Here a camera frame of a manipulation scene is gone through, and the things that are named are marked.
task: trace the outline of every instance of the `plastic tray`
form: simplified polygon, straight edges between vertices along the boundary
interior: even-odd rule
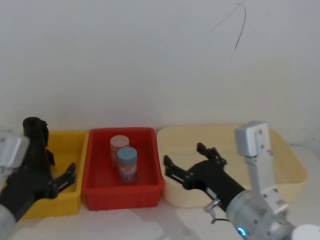
[[[25,218],[45,218],[76,215],[81,207],[81,185],[86,160],[89,133],[85,131],[50,132],[48,149],[53,152],[56,166],[53,176],[65,172],[71,163],[76,163],[76,183],[55,199],[37,201],[25,214]]]
[[[246,189],[250,189],[250,179],[245,160],[237,154],[235,129],[239,125],[198,125],[171,126],[157,134],[158,152],[162,174],[164,155],[168,155],[179,167],[187,170],[205,160],[197,151],[197,143],[216,147],[227,160],[226,172]],[[301,190],[307,173],[290,147],[274,131],[270,131],[271,147],[274,152],[275,178],[279,191],[290,202]],[[164,197],[177,207],[203,207],[210,203],[209,197],[200,190],[185,190],[181,184],[164,177]]]
[[[137,150],[137,180],[121,182],[113,167],[110,139],[125,135]],[[89,134],[82,194],[89,210],[155,207],[164,187],[155,132],[152,128],[103,128]]]

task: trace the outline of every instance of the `blue led light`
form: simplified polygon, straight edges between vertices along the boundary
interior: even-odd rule
[[[238,230],[238,232],[240,233],[241,236],[244,236],[244,237],[247,236],[247,233],[243,228],[238,227],[237,230]]]

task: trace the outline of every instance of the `white table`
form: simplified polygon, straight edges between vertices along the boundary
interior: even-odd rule
[[[308,180],[295,201],[289,219],[296,225],[320,226],[320,161],[307,149],[293,147],[308,171]],[[219,217],[224,217],[217,210]],[[79,215],[24,220],[12,240],[240,240],[229,222],[212,225],[202,208],[175,208],[164,199],[158,207],[88,211]]]

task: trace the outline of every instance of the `white wall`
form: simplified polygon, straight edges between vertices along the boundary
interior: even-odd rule
[[[0,125],[266,120],[320,157],[320,1],[2,0]]]

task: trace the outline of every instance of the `blue-lidded jar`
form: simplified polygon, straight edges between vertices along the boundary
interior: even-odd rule
[[[125,183],[132,183],[137,179],[137,150],[133,147],[123,147],[117,154],[118,172],[121,180]]]

